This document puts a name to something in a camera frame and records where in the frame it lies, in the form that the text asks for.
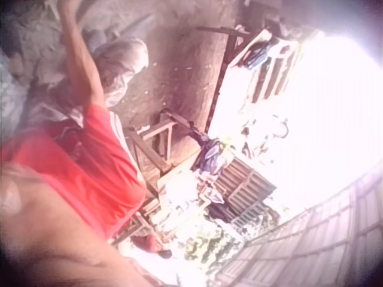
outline red shirt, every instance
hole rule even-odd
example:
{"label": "red shirt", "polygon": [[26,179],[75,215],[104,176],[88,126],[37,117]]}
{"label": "red shirt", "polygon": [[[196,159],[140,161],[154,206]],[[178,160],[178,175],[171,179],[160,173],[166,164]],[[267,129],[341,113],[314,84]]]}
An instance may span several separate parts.
{"label": "red shirt", "polygon": [[[142,205],[146,186],[111,125],[110,113],[92,105],[84,128],[54,139],[68,122],[27,130],[2,146],[12,161],[39,173],[101,236],[111,238]],[[77,159],[69,156],[80,144]]]}

